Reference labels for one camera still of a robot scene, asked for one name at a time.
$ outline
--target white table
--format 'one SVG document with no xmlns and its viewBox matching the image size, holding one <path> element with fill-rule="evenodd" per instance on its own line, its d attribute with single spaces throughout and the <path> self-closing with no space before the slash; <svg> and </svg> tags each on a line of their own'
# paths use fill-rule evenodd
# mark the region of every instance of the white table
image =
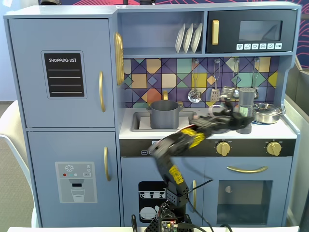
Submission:
<svg viewBox="0 0 309 232">
<path fill-rule="evenodd" d="M 138 232 L 144 232 L 146 227 L 138 227 Z M 211 232 L 209 227 L 203 227 L 206 232 Z M 213 228 L 214 232 L 228 232 L 227 228 Z M 233 232 L 298 232 L 298 226 L 267 227 L 267 228 L 233 228 Z M 132 227 L 79 227 L 79 228 L 24 228 L 10 227 L 8 232 L 133 232 Z"/>
</svg>

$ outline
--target pot handle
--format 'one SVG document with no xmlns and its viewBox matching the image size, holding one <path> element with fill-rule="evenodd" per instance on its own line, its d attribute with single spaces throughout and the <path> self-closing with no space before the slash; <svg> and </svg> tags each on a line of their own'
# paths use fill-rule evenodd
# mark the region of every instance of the pot handle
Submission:
<svg viewBox="0 0 309 232">
<path fill-rule="evenodd" d="M 168 91 L 167 90 L 164 90 L 163 91 L 163 100 L 168 100 L 169 97 L 168 97 Z"/>
<path fill-rule="evenodd" d="M 183 102 L 182 102 L 182 101 L 178 101 L 177 103 L 178 103 L 178 105 L 179 105 L 178 111 L 183 110 Z"/>
<path fill-rule="evenodd" d="M 284 115 L 285 114 L 285 112 L 286 112 L 286 110 L 285 110 L 285 106 L 283 106 L 283 109 L 282 109 L 282 115 Z"/>
<path fill-rule="evenodd" d="M 151 105 L 151 103 L 147 103 L 147 108 L 146 108 L 146 110 L 151 114 L 150 105 Z"/>
</svg>

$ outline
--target microwave window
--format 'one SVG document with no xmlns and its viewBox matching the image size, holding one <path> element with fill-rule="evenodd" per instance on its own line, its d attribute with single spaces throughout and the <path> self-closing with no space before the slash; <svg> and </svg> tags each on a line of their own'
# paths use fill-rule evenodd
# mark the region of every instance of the microwave window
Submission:
<svg viewBox="0 0 309 232">
<path fill-rule="evenodd" d="M 239 41 L 279 41 L 282 21 L 241 21 Z"/>
</svg>

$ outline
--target water dispenser panel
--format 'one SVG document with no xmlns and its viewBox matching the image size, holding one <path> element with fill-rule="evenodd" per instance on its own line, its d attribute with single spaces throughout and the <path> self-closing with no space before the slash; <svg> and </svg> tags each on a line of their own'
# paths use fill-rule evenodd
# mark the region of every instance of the water dispenser panel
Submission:
<svg viewBox="0 0 309 232">
<path fill-rule="evenodd" d="M 60 203 L 97 203 L 94 162 L 56 162 Z"/>
</svg>

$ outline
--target saucepan lid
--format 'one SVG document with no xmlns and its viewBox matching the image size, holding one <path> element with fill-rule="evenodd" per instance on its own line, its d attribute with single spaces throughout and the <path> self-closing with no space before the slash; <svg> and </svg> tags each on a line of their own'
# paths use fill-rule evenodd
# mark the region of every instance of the saucepan lid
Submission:
<svg viewBox="0 0 309 232">
<path fill-rule="evenodd" d="M 272 116 L 279 115 L 282 113 L 281 108 L 268 103 L 254 104 L 253 111 L 256 114 L 272 115 Z"/>
</svg>

